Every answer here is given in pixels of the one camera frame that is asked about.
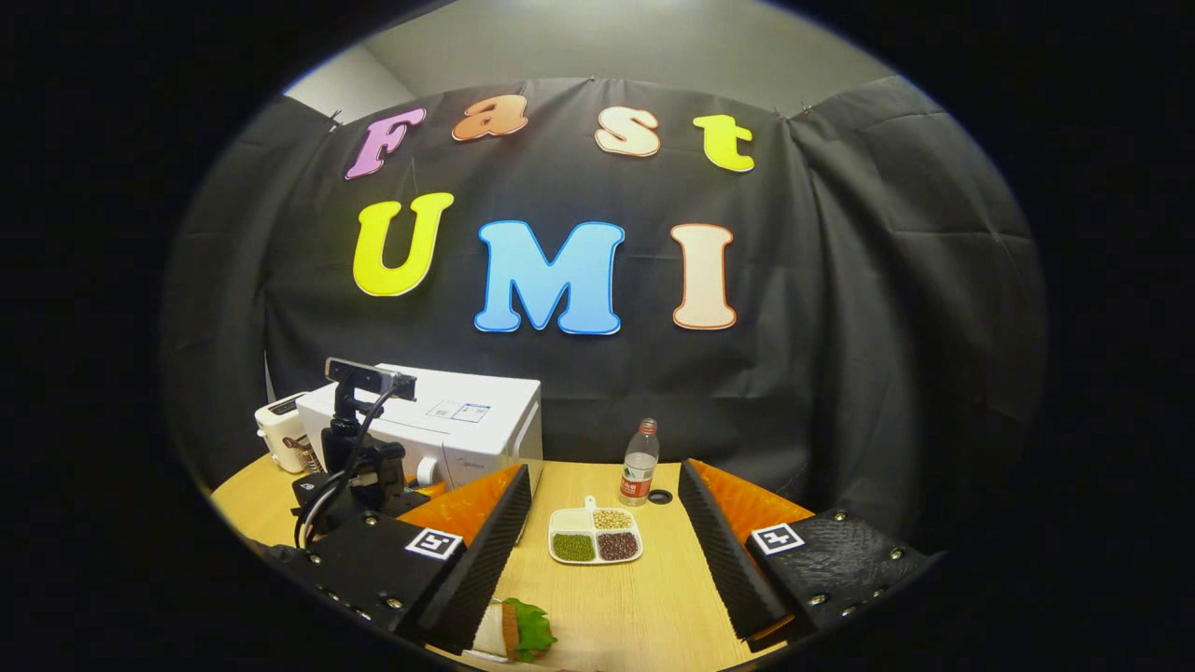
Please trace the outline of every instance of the bread slice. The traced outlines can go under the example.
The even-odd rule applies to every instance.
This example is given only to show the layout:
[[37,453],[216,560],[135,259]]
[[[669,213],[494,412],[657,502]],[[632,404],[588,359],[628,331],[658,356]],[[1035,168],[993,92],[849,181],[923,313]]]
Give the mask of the bread slice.
[[473,650],[514,660],[519,646],[519,621],[513,604],[490,603],[473,635]]

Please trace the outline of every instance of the purple letter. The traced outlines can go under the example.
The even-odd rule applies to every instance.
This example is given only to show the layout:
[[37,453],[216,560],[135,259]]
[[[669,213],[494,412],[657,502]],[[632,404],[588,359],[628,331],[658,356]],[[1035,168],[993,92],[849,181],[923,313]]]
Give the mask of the purple letter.
[[398,149],[398,143],[406,135],[406,124],[419,123],[427,114],[427,110],[419,108],[369,124],[369,136],[366,138],[366,143],[361,147],[361,153],[357,154],[357,163],[353,164],[349,172],[344,173],[344,179],[353,179],[381,170],[382,149],[387,154]]

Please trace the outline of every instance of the bottle label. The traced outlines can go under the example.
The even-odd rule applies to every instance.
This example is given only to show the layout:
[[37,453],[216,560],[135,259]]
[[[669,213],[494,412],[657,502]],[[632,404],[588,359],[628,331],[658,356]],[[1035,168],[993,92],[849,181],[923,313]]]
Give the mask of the bottle label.
[[655,466],[649,469],[636,469],[629,464],[623,465],[623,483],[619,490],[629,497],[645,497],[651,489],[651,475]]

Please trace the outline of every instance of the sandwich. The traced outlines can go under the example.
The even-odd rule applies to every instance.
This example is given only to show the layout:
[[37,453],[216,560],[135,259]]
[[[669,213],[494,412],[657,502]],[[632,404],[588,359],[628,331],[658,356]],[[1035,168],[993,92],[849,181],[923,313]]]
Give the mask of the sandwich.
[[534,661],[557,641],[551,624],[544,618],[545,613],[543,609],[515,598],[490,600],[470,653],[502,662]]

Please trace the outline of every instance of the black cable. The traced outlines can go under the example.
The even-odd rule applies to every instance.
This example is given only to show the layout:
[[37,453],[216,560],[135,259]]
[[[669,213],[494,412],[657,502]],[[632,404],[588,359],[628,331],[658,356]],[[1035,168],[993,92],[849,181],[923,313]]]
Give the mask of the black cable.
[[[305,506],[299,511],[299,518],[295,519],[295,532],[294,532],[295,548],[300,548],[299,531],[302,529],[304,519],[307,518],[307,514],[311,513],[311,507],[315,506],[315,502],[318,502],[321,499],[323,494],[327,490],[329,485],[335,482],[333,485],[335,489],[332,490],[332,495],[327,499],[327,507],[324,509],[323,515],[327,514],[327,509],[330,509],[332,506],[336,505],[336,500],[344,493],[344,489],[348,488],[349,481],[353,478],[353,474],[357,468],[357,460],[361,458],[361,448],[364,445],[366,434],[368,434],[369,432],[369,424],[374,421],[375,417],[381,415],[382,404],[385,404],[386,399],[392,397],[394,392],[396,390],[393,387],[386,390],[378,397],[378,401],[375,401],[374,404],[369,407],[369,410],[366,411],[364,420],[361,422],[361,428],[357,429],[357,435],[354,436],[353,439],[353,450],[349,451],[348,462],[344,463],[344,469],[337,472],[337,475],[342,477],[337,478],[336,477],[337,475],[333,475],[331,478],[325,481],[324,484],[319,488],[319,490],[313,493],[312,497],[307,500],[308,506]],[[308,538],[304,539],[304,545],[306,545],[311,540],[310,536],[314,533],[317,523],[318,519],[311,521],[311,530],[307,531]]]

